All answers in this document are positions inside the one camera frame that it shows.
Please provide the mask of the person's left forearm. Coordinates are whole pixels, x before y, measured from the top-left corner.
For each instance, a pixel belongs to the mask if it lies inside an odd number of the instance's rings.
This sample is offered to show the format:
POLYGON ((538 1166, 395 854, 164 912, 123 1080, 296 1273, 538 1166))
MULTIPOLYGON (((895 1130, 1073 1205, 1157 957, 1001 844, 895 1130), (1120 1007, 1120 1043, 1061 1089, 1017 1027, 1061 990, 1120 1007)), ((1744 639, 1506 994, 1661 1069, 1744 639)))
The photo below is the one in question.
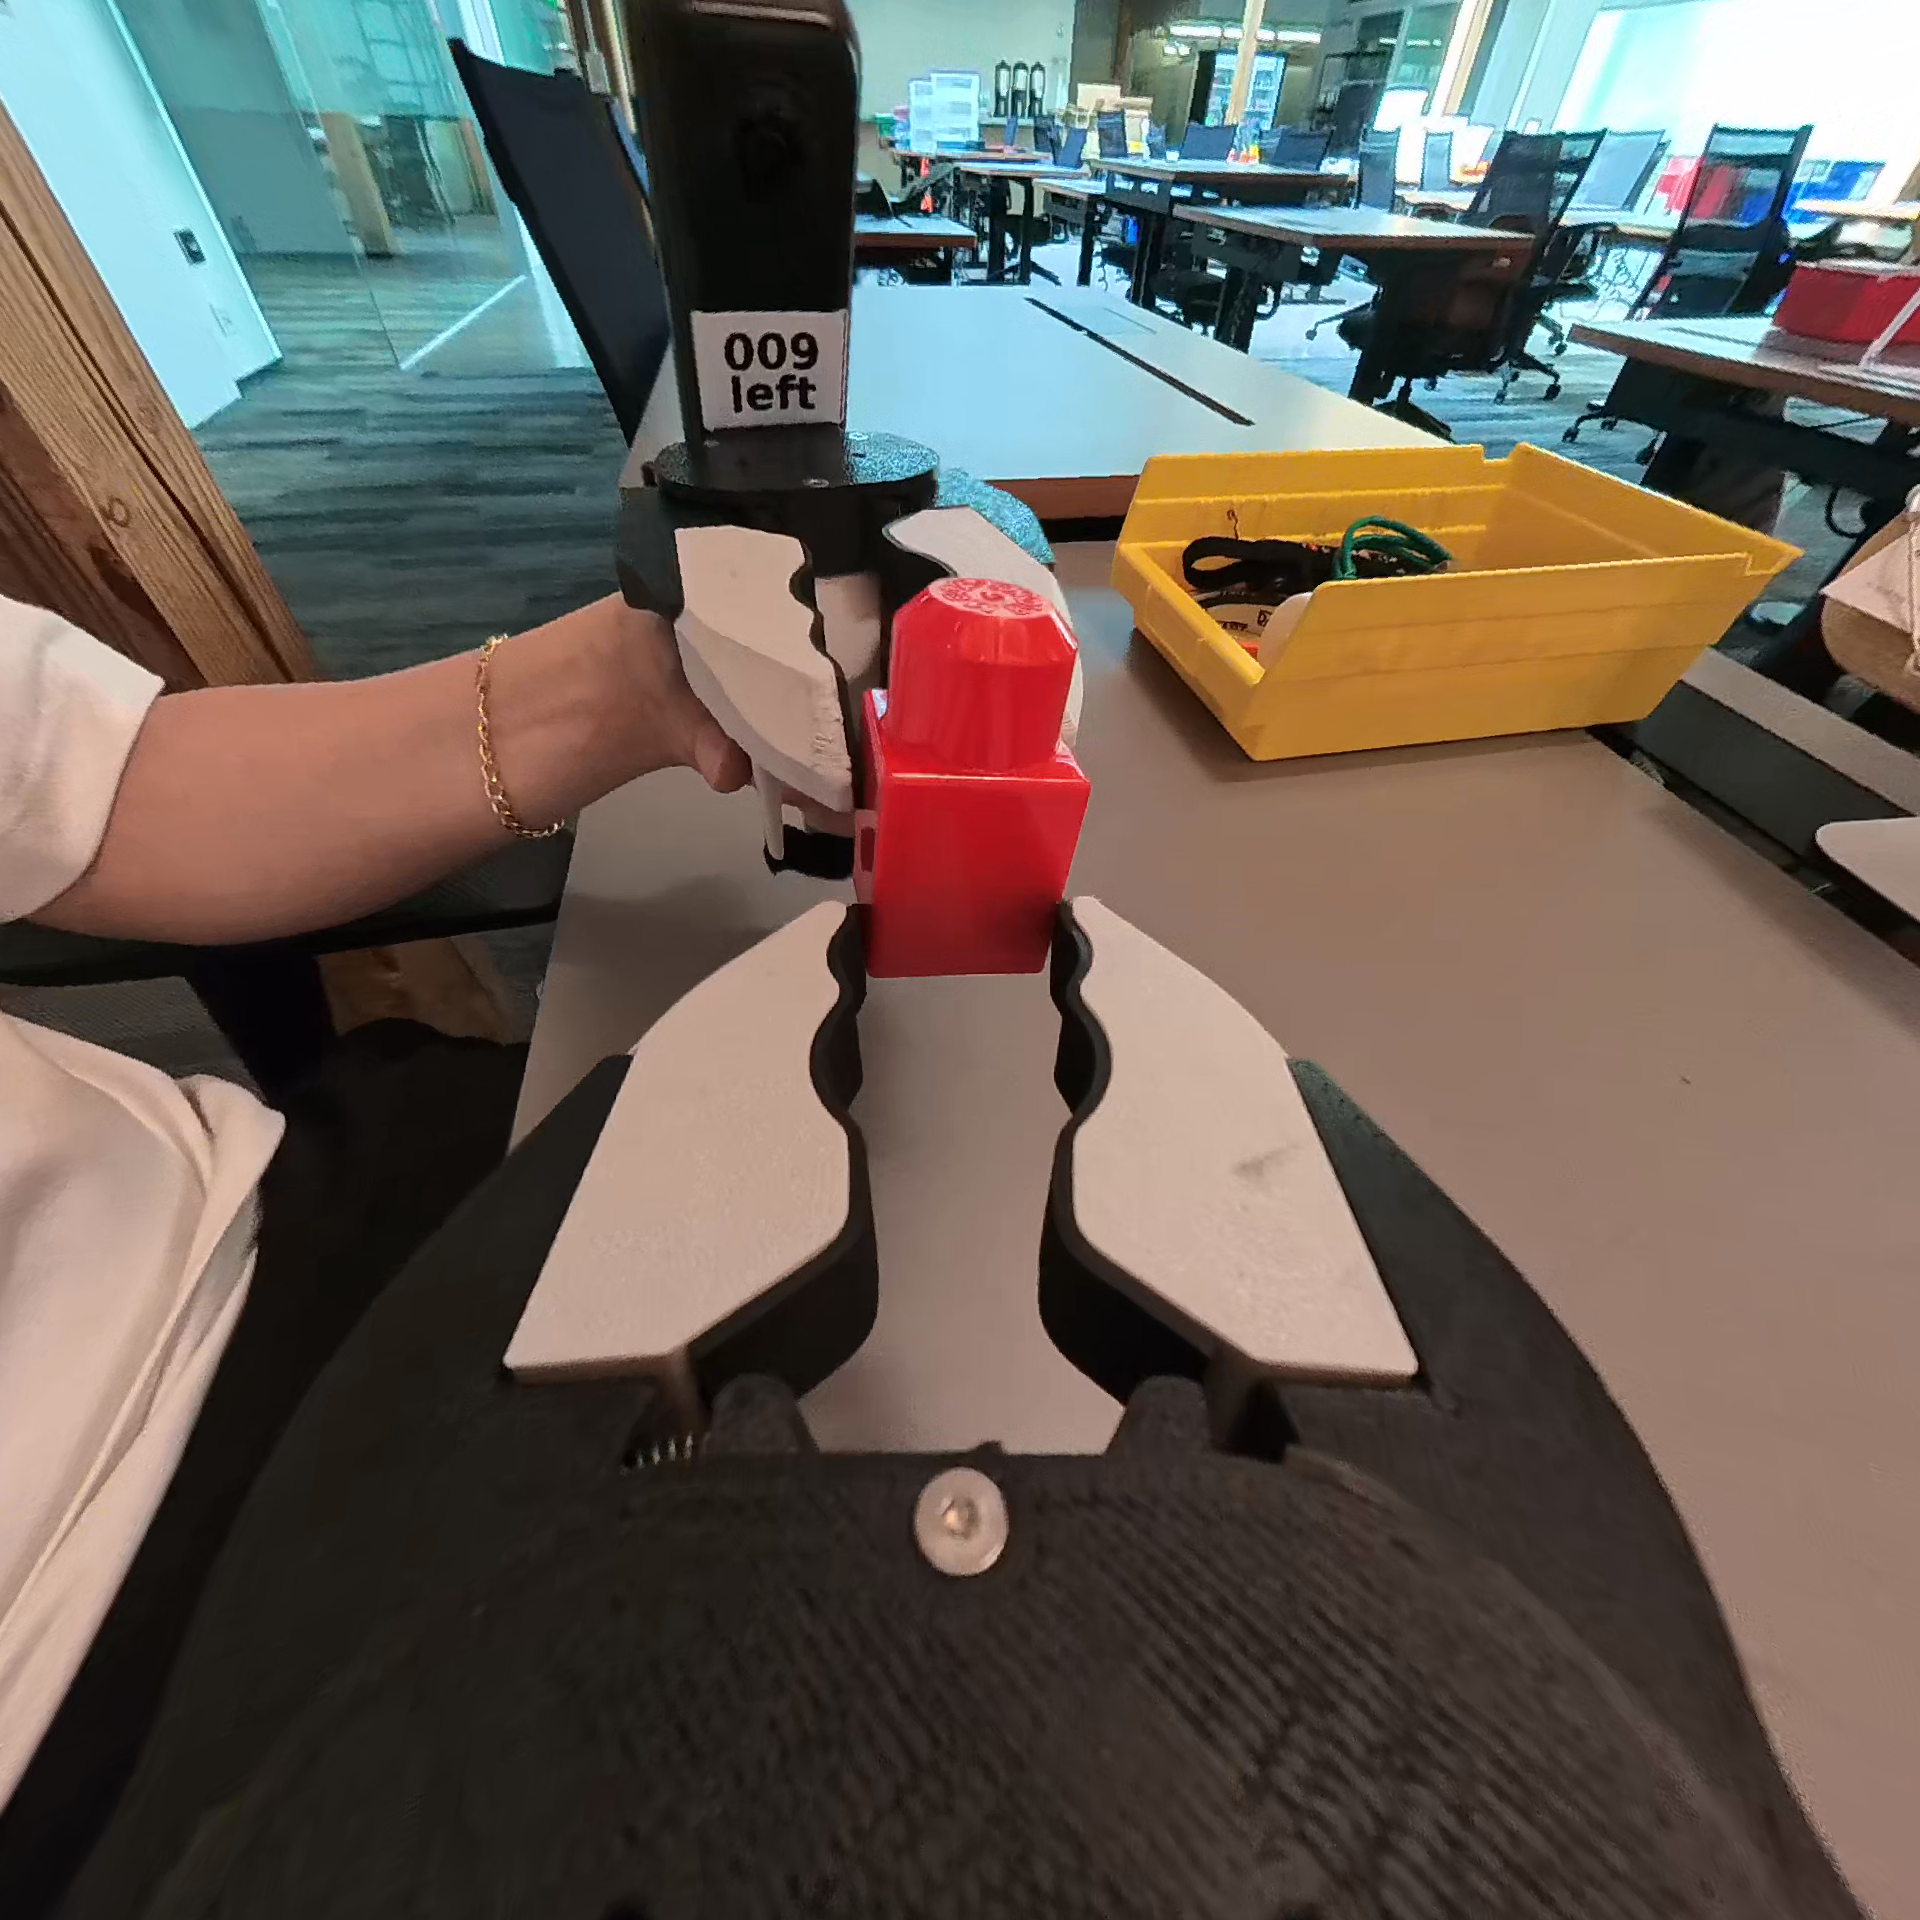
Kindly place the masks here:
POLYGON ((162 695, 44 818, 4 833, 7 920, 220 946, 349 920, 507 849, 559 838, 571 697, 557 623, 469 656, 333 685, 162 695))

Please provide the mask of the red plastic block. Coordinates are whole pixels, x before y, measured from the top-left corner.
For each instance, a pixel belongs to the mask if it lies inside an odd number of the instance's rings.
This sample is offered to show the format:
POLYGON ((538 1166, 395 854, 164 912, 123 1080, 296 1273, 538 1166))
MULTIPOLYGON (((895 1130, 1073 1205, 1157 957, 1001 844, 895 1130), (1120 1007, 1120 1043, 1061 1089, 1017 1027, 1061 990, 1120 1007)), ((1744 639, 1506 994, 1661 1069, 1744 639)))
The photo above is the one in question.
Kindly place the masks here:
POLYGON ((1091 806, 1066 738, 1081 666, 1038 590, 940 578, 864 699, 855 889, 873 981, 1045 971, 1091 806))

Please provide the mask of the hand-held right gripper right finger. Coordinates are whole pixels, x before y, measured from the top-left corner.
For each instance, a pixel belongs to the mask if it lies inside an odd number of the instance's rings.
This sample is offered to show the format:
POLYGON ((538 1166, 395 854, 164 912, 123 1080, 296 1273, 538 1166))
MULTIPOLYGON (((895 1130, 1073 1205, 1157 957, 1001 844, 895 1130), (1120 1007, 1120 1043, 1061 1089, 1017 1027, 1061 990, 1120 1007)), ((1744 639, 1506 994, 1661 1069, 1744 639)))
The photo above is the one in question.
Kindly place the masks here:
POLYGON ((1404 1389, 1419 1354, 1295 1061, 1239 1000, 1094 896, 1048 977, 1068 1117, 1042 1223, 1042 1327, 1116 1403, 1154 1378, 1404 1389))

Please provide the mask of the black remote control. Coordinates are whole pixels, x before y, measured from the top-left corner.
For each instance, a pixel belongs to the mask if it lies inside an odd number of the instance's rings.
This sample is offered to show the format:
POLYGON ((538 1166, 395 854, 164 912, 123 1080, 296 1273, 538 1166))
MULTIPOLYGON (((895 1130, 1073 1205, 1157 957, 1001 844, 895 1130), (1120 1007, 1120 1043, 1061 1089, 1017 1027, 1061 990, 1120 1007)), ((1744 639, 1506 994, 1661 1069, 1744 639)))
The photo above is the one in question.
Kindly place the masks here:
POLYGON ((1208 537, 1191 540, 1180 555, 1183 581, 1207 606, 1279 606, 1331 585, 1337 564, 1337 544, 1284 538, 1208 537))

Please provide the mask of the wood-edged work table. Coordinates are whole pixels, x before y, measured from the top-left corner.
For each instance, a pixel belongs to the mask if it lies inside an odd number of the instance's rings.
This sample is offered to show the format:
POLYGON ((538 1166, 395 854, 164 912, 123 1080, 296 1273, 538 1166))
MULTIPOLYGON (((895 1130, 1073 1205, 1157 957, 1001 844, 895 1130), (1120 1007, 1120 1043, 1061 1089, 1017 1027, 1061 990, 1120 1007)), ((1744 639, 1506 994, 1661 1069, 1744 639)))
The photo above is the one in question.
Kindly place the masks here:
POLYGON ((1025 502, 1052 531, 1124 520, 1140 532, 1282 535, 1282 480, 1366 485, 1352 516, 1387 512, 1395 483, 1458 483, 1481 449, 1289 376, 1242 350, 1094 291, 858 286, 827 315, 749 309, 692 325, 694 396, 767 445, 799 423, 795 343, 814 340, 814 394, 853 435, 932 450, 1025 502))

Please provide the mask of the red plastic bin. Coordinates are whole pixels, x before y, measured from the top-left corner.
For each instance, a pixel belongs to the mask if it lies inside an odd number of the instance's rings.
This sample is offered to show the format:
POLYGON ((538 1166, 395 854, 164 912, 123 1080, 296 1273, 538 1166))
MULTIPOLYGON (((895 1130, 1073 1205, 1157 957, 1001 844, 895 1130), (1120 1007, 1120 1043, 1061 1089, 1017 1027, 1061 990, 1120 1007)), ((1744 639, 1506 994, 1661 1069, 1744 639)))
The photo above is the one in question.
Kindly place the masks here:
POLYGON ((1877 258, 1801 263, 1771 325, 1791 338, 1840 350, 1919 350, 1919 265, 1877 258))

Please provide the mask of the person's left hand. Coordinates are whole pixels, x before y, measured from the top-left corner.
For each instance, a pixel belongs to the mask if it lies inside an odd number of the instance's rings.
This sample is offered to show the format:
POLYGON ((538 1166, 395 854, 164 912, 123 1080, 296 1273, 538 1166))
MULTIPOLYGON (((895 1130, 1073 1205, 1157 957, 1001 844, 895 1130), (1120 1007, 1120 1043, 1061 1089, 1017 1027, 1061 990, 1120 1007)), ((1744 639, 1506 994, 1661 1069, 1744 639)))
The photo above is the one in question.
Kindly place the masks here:
POLYGON ((576 804, 678 769, 719 796, 752 783, 750 759, 694 695, 665 616, 609 595, 559 618, 555 632, 571 699, 562 767, 576 804))

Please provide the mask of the yellow plastic bin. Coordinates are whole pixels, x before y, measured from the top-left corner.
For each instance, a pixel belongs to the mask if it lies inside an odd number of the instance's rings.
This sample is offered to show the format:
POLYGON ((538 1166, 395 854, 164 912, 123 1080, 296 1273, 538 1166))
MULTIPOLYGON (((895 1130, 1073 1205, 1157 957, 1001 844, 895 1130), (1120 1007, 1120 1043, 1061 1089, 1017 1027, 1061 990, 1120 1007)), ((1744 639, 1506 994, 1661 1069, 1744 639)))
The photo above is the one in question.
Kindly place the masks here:
POLYGON ((1522 445, 1159 454, 1114 587, 1140 639, 1256 762, 1643 720, 1801 550, 1522 445), (1254 642, 1185 578, 1204 537, 1332 547, 1384 516, 1450 566, 1328 583, 1254 642))

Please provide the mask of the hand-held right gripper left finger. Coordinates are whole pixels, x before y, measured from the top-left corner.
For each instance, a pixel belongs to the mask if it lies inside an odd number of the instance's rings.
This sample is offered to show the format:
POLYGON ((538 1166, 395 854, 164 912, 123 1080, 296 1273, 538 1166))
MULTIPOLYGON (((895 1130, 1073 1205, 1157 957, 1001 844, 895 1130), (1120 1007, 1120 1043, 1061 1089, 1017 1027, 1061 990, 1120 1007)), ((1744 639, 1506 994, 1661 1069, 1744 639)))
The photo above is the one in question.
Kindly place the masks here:
POLYGON ((828 902, 641 1037, 507 1345, 516 1380, 806 1395, 858 1352, 879 1316, 864 997, 858 912, 828 902))

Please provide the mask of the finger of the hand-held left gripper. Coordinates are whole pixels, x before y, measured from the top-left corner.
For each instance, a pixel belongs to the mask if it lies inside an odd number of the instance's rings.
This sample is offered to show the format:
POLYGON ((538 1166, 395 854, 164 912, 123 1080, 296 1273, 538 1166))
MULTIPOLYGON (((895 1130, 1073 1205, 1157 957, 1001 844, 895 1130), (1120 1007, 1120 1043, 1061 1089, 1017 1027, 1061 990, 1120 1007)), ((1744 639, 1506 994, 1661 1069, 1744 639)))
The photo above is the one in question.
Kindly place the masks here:
POLYGON ((676 535, 684 679, 750 764, 775 875, 853 880, 867 796, 867 695, 885 680, 880 573, 823 577, 788 535, 676 535))
POLYGON ((971 506, 937 506, 893 520, 879 537, 883 635, 914 600, 939 612, 1014 620, 1050 609, 1068 620, 1068 600, 1050 566, 971 506))

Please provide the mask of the black office chair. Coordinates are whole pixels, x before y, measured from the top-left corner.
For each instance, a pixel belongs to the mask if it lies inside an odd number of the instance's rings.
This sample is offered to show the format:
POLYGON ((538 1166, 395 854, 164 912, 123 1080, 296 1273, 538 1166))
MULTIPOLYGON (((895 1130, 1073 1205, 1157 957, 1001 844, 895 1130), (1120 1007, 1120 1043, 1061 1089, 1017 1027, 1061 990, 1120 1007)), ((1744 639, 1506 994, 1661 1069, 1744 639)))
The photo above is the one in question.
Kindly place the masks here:
POLYGON ((1449 437, 1413 400, 1417 383, 1497 373, 1513 349, 1525 293, 1604 143, 1598 131, 1506 133, 1468 207, 1501 246, 1387 250, 1364 258, 1374 297, 1341 322, 1356 350, 1351 398, 1449 437))
POLYGON ((448 57, 508 200, 541 255, 624 438, 668 361, 671 320, 648 198, 610 108, 571 73, 448 57))
POLYGON ((1716 123, 1677 227, 1628 317, 1636 322, 1750 318, 1785 291, 1794 258, 1786 204, 1813 124, 1716 123))

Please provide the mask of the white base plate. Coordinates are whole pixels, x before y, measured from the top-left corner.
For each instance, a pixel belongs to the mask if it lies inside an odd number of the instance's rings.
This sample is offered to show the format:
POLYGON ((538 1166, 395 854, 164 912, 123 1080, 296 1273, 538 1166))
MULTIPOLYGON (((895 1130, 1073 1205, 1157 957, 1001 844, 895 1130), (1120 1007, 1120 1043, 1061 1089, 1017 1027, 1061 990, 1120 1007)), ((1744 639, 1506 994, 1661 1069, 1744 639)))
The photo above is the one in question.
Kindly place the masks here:
POLYGON ((1814 847, 1838 875, 1916 925, 1919 837, 1916 817, 1840 821, 1819 826, 1814 847))

